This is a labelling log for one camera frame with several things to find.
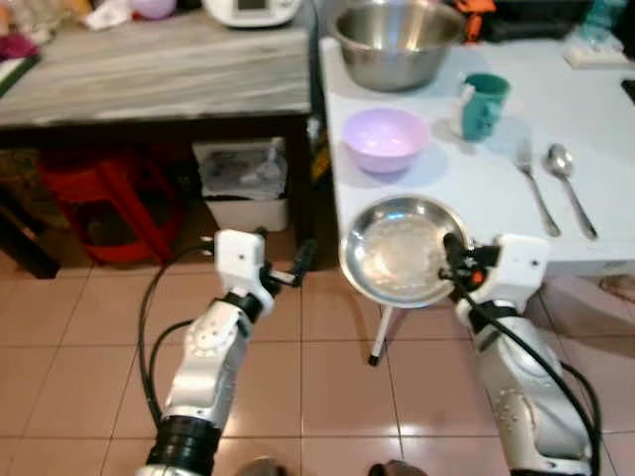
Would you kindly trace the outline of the white power strip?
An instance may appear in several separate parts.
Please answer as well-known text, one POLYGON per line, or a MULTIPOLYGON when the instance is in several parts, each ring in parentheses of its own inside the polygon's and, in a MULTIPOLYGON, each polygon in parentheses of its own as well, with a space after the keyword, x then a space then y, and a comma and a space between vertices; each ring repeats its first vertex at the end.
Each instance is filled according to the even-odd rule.
POLYGON ((609 47, 570 46, 564 59, 577 69, 629 68, 632 64, 623 52, 609 47))

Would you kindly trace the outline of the red plastic stool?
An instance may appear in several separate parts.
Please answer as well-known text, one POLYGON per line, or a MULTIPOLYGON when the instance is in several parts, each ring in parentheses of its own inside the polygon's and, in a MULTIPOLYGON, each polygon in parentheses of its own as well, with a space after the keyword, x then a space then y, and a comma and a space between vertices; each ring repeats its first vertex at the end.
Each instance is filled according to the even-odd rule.
POLYGON ((45 150, 36 171, 92 262, 128 264, 176 257, 174 240, 185 221, 185 201, 155 162, 128 149, 45 150), (110 207, 133 240, 96 244, 86 209, 110 207))

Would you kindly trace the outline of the white cooker with screen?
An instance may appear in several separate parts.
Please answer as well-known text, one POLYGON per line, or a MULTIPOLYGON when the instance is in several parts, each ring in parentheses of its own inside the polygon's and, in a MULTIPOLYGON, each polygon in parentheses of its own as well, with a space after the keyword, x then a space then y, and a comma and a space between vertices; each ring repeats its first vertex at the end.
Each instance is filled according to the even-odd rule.
POLYGON ((202 0, 205 12, 222 26, 262 29, 286 26, 296 18, 304 0, 202 0))

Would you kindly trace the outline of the large steel mixing bowl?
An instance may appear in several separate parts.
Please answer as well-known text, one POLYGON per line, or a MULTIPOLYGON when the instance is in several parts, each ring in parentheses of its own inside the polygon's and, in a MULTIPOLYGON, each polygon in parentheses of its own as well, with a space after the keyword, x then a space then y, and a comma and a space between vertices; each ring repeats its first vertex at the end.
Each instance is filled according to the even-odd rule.
POLYGON ((466 19, 441 0, 339 0, 323 22, 355 83, 400 92, 433 81, 466 19))

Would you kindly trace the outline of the steel fork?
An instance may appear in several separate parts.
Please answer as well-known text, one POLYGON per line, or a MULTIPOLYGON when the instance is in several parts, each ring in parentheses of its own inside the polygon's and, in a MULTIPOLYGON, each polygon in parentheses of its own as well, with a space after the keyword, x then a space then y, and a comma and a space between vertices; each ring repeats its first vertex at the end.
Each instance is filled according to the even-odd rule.
POLYGON ((541 219, 543 219, 543 227, 546 234, 552 237, 559 237, 560 227, 552 216, 552 213, 550 213, 548 206, 545 204, 543 194, 534 177, 532 158, 534 158, 534 155, 532 155, 531 141, 525 139, 521 142, 520 146, 518 146, 516 156, 514 156, 514 167, 516 167, 517 171, 528 181, 528 186, 532 194, 534 194, 536 207, 539 209, 541 219))

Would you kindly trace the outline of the white paper packet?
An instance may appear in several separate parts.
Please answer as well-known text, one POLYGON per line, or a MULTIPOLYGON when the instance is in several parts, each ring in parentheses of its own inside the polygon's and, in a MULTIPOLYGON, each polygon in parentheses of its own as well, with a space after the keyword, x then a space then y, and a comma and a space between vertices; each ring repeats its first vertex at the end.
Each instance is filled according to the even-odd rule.
POLYGON ((89 14, 81 18, 82 26, 101 31, 130 23, 133 15, 130 0, 101 0, 89 14))

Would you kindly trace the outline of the grey marble table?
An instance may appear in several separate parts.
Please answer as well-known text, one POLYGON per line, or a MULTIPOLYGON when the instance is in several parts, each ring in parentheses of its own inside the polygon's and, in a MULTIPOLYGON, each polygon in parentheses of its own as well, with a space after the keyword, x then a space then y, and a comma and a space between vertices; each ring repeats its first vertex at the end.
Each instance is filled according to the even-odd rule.
POLYGON ((295 239, 315 235, 317 26, 230 29, 204 12, 73 27, 0 94, 0 150, 282 139, 295 239))

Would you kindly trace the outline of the robot right leg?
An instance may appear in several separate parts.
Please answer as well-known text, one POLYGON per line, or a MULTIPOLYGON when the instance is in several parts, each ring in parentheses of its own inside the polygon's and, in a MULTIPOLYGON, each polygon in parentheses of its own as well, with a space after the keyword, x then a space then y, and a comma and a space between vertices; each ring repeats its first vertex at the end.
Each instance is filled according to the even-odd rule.
POLYGON ((385 462, 373 463, 366 476, 430 476, 422 468, 413 466, 401 459, 389 459, 385 462))

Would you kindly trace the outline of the teal glass bottle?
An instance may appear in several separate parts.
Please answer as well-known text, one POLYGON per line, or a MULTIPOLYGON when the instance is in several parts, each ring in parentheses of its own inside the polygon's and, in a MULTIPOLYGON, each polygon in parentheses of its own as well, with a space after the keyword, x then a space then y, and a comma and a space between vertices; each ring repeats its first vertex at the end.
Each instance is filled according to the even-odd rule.
POLYGON ((620 50, 622 45, 616 31, 629 1, 590 0, 590 6, 583 22, 576 29, 576 35, 592 49, 620 50))

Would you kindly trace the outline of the white folding table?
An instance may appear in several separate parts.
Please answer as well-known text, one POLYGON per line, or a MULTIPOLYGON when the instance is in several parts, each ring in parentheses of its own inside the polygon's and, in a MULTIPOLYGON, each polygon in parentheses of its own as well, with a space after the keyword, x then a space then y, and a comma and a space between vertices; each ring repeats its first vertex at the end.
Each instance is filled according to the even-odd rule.
POLYGON ((382 196, 413 193, 447 204, 468 236, 488 242, 498 234, 544 237, 528 181, 514 167, 525 139, 545 204, 560 227, 550 241, 549 276, 612 276, 635 271, 635 105, 621 86, 630 68, 571 67, 562 44, 522 41, 459 46, 430 85, 409 92, 376 92, 345 71, 336 41, 320 44, 323 100, 329 122, 337 226, 382 196), (468 144, 452 132, 464 77, 491 72, 511 82, 502 118, 490 139, 468 144), (345 119, 359 110, 391 107, 416 113, 430 126, 431 143, 398 174, 369 174, 355 166, 341 142, 345 119), (586 239, 566 187, 546 171, 553 144, 575 159, 571 182, 594 223, 598 240, 586 239))

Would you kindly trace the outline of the white bin with plastic liner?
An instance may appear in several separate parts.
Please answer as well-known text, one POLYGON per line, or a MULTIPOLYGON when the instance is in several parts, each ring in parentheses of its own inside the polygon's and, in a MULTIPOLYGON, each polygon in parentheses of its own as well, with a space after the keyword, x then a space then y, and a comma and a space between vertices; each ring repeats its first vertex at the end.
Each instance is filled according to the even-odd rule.
POLYGON ((268 232, 289 226, 282 139, 194 142, 200 196, 221 228, 268 232))

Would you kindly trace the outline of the robot left leg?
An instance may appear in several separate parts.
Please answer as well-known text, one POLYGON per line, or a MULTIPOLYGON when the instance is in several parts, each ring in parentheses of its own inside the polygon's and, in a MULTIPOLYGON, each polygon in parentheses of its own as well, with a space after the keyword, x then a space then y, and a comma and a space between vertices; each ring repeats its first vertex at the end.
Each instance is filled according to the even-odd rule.
POLYGON ((278 459, 262 456, 242 463, 236 468, 234 476, 289 476, 289 471, 278 459))

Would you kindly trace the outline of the black bag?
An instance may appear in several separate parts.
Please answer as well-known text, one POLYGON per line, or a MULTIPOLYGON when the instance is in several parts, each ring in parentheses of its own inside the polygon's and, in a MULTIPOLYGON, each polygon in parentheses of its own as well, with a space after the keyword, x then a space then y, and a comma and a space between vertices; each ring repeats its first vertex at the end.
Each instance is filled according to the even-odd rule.
POLYGON ((579 26, 591 0, 495 0, 482 22, 482 40, 562 40, 579 26))

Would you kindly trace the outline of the steel spoon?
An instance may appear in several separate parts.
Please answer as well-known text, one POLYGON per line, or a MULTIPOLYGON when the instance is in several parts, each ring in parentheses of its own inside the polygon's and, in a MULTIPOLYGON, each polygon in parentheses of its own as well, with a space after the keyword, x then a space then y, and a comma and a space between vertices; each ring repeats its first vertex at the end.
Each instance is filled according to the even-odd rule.
POLYGON ((560 144, 550 146, 544 158, 546 171, 552 174, 553 177, 557 177, 566 187, 566 192, 571 200, 571 207, 574 208, 580 230, 583 231, 586 239, 597 241, 599 237, 597 228, 595 228, 594 223, 591 222, 588 213, 585 212, 583 203, 577 198, 575 187, 571 182, 572 173, 574 173, 574 163, 575 159, 569 154, 566 147, 560 144))

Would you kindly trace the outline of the robot leg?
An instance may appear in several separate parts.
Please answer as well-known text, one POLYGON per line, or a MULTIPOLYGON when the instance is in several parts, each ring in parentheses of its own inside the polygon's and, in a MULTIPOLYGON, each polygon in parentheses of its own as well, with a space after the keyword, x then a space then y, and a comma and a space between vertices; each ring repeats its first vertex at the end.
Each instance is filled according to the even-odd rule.
POLYGON ((242 463, 236 468, 234 476, 289 476, 289 471, 278 459, 262 456, 242 463))
POLYGON ((401 459, 389 459, 385 462, 373 463, 366 476, 430 476, 422 468, 413 466, 401 459))

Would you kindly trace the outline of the teal mug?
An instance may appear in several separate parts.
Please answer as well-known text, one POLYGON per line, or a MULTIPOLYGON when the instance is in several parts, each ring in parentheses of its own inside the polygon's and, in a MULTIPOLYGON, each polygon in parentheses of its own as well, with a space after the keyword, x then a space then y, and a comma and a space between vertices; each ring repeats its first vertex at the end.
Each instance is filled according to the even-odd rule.
POLYGON ((489 72, 474 72, 459 84, 457 133, 467 142, 477 142, 493 135, 496 122, 511 92, 511 82, 489 72))

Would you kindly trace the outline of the round steel plate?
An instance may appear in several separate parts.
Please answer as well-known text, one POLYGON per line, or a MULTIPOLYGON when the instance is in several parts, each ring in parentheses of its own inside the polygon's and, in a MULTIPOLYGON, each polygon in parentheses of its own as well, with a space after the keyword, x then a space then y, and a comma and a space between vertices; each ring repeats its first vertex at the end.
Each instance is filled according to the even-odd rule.
POLYGON ((422 194, 376 200, 352 218, 341 236, 341 272, 365 298, 418 308, 447 298, 450 254, 472 246, 466 225, 447 204, 422 194))

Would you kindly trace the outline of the orange black tool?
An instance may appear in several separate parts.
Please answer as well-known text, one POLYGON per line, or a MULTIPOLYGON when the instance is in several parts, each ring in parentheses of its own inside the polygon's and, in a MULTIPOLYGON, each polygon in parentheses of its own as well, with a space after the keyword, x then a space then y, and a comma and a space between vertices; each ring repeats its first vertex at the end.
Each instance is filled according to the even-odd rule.
POLYGON ((496 12, 495 0, 453 0, 454 8, 464 17, 464 43, 480 41, 485 17, 496 12))

